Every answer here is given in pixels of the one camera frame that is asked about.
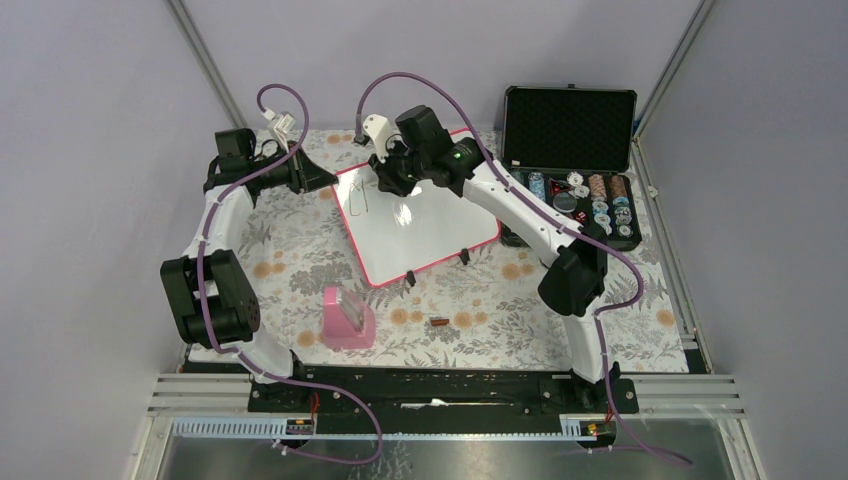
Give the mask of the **pink framed whiteboard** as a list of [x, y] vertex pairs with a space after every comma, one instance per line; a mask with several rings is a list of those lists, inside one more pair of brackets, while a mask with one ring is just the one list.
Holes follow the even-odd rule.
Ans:
[[498, 239], [501, 226], [483, 208], [430, 181], [407, 197], [377, 189], [366, 163], [337, 172], [333, 193], [371, 287], [382, 287]]

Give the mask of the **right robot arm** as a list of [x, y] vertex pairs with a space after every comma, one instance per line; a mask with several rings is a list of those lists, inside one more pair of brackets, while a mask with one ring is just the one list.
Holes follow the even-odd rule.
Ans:
[[369, 164], [380, 191], [406, 197], [429, 181], [492, 214], [533, 250], [547, 269], [538, 295], [564, 318], [572, 371], [580, 377], [573, 386], [575, 402], [589, 412], [607, 405], [614, 393], [606, 378], [609, 362], [588, 317], [604, 291], [603, 232], [583, 233], [579, 223], [515, 180], [474, 135], [452, 136], [429, 107], [416, 106], [394, 122], [376, 114], [360, 116], [357, 122], [375, 147]]

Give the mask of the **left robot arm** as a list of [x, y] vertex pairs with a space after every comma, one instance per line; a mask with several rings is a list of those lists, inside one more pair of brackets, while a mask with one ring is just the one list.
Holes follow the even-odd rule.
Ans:
[[260, 154], [247, 128], [215, 135], [217, 155], [203, 185], [205, 207], [183, 254], [166, 260], [160, 278], [181, 339], [227, 355], [254, 380], [271, 384], [272, 398], [288, 411], [309, 401], [310, 385], [294, 374], [296, 354], [263, 326], [259, 300], [237, 251], [260, 194], [285, 186], [296, 194], [337, 184], [336, 175], [315, 164], [292, 141], [274, 139], [274, 151]]

